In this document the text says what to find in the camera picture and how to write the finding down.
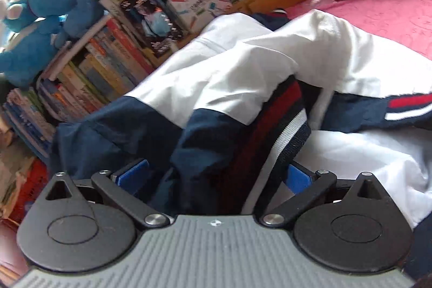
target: pink bedding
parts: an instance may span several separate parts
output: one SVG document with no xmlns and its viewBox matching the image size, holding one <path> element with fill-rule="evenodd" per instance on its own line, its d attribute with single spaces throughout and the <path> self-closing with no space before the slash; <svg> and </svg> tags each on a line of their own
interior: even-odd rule
<svg viewBox="0 0 432 288">
<path fill-rule="evenodd" d="M 288 17 L 316 8 L 432 59 L 432 0 L 323 0 L 310 4 L 309 0 L 287 9 Z"/>
</svg>

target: stuffed toy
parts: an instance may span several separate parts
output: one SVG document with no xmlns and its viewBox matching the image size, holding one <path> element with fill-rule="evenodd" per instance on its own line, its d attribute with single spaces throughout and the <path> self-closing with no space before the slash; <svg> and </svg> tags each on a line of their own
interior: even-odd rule
<svg viewBox="0 0 432 288">
<path fill-rule="evenodd" d="M 37 18 L 30 10 L 28 0 L 0 0 L 0 21 L 12 32 L 20 32 Z"/>
<path fill-rule="evenodd" d="M 75 6 L 76 0 L 0 0 L 0 20 L 12 32 L 20 32 L 37 18 L 59 17 Z"/>
<path fill-rule="evenodd" d="M 59 31 L 60 21 L 56 16 L 22 29 L 0 53 L 0 72 L 4 72 L 7 80 L 18 87 L 29 86 L 57 53 L 51 38 Z"/>
<path fill-rule="evenodd" d="M 104 8 L 98 0 L 76 0 L 76 6 L 69 11 L 55 38 L 55 47 L 60 49 L 68 39 L 81 38 L 103 15 Z"/>
</svg>

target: ribbed gray panel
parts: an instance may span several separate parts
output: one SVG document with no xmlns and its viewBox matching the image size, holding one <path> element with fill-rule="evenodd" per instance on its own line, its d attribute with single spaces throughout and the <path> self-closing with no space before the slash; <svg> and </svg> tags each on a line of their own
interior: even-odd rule
<svg viewBox="0 0 432 288">
<path fill-rule="evenodd" d="M 213 226 L 213 220 L 222 222 Z M 179 216 L 144 233 L 122 261 L 82 276 L 32 270 L 16 288 L 408 288 L 398 270 L 349 276 L 316 264 L 285 231 L 269 230 L 252 216 Z"/>
</svg>

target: triangular hole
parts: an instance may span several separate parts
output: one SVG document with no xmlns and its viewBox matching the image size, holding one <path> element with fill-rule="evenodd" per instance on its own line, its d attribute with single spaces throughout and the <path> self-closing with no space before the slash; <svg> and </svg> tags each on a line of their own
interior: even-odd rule
<svg viewBox="0 0 432 288">
<path fill-rule="evenodd" d="M 48 193 L 46 200 L 58 200 L 72 198 L 68 185 L 64 181 L 57 181 L 51 191 Z"/>
<path fill-rule="evenodd" d="M 370 179 L 364 180 L 357 195 L 360 198 L 382 199 L 381 194 L 379 194 L 379 191 L 375 188 L 374 183 Z"/>
</svg>

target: metal screw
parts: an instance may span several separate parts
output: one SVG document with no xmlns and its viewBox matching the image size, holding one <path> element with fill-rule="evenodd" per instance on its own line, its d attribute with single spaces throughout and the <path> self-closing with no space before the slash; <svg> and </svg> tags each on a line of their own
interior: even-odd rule
<svg viewBox="0 0 432 288">
<path fill-rule="evenodd" d="M 144 219 L 144 222 L 151 226 L 161 226 L 165 223 L 166 216 L 162 214 L 150 214 Z"/>
<path fill-rule="evenodd" d="M 285 218 L 279 214 L 268 214 L 263 217 L 263 221 L 267 225 L 280 225 L 285 221 Z"/>
</svg>

